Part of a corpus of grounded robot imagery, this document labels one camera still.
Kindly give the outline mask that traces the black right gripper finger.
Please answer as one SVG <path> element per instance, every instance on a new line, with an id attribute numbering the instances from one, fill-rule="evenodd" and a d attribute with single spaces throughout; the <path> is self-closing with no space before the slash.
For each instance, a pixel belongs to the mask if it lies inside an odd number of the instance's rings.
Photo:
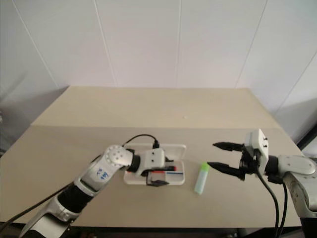
<path id="1" fill-rule="evenodd" d="M 237 178 L 241 177 L 240 170 L 237 168 L 230 167 L 228 164 L 224 164 L 220 162 L 207 162 L 207 164 L 221 173 L 235 176 Z"/>
<path id="2" fill-rule="evenodd" d="M 216 142 L 213 146 L 226 151 L 238 151 L 242 152 L 244 149 L 244 144 L 238 144 L 233 142 Z"/>

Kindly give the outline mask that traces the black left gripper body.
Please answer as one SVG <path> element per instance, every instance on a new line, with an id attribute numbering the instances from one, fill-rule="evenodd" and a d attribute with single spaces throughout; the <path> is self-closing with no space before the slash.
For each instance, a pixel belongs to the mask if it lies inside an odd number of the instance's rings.
<path id="1" fill-rule="evenodd" d="M 146 178 L 147 186 L 158 186 L 157 180 L 153 179 L 154 170 L 144 170 L 141 172 L 141 176 Z"/>

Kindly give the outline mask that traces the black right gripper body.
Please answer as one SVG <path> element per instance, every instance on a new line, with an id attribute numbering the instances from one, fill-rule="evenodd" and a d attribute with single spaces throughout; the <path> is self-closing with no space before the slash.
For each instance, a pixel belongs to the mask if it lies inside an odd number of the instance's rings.
<path id="1" fill-rule="evenodd" d="M 251 147 L 247 147 L 243 144 L 242 146 L 242 156 L 239 162 L 239 170 L 241 181 L 245 180 L 246 174 L 258 174 L 260 172 L 260 158 L 261 152 L 259 149 L 253 149 Z"/>

